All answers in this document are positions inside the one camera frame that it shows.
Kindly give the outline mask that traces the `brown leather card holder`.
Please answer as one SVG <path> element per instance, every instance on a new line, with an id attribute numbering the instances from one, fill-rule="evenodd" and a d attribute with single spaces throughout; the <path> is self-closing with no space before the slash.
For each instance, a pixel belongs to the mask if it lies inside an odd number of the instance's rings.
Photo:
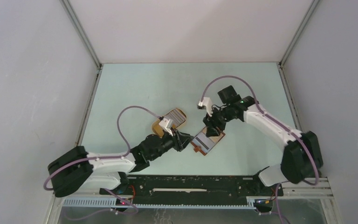
<path id="1" fill-rule="evenodd" d="M 225 133 L 219 136 L 207 137 L 207 128 L 204 127 L 191 141 L 193 150 L 206 156 L 225 137 Z"/>

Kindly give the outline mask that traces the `white striped credit card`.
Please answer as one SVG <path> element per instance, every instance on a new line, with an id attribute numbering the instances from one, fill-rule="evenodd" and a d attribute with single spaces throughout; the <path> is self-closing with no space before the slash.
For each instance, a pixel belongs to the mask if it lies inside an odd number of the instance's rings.
<path id="1" fill-rule="evenodd" d="M 201 151 L 205 154 L 209 153 L 216 145 L 210 138 L 208 138 L 203 132 L 198 133 L 194 139 L 194 143 L 201 147 Z"/>

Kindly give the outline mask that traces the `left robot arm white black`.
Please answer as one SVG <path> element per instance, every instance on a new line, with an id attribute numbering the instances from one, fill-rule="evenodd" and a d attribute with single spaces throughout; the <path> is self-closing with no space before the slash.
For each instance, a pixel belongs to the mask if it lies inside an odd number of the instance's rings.
<path id="1" fill-rule="evenodd" d="M 150 134 L 123 155 L 96 154 L 76 146 L 48 165 L 49 176 L 43 187 L 56 197 L 66 197 L 80 189 L 109 189 L 124 194 L 129 188 L 128 173 L 149 167 L 151 161 L 170 149 L 181 152 L 193 138 L 178 130 L 162 137 Z"/>

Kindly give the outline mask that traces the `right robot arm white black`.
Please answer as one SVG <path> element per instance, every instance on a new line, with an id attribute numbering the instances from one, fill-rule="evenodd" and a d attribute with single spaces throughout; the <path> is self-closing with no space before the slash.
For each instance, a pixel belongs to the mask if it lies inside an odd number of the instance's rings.
<path id="1" fill-rule="evenodd" d="M 227 122 L 239 119 L 268 136 L 283 153 L 279 164 L 262 169 L 255 175 L 252 188 L 256 194 L 264 195 L 278 183 L 298 184 L 307 177 L 319 174 L 324 161 L 315 133 L 303 133 L 280 122 L 266 112 L 254 97 L 242 98 L 231 85 L 219 91 L 218 95 L 222 106 L 214 106 L 207 97 L 203 97 L 197 105 L 198 109 L 207 112 L 203 122 L 208 137 L 219 136 Z"/>

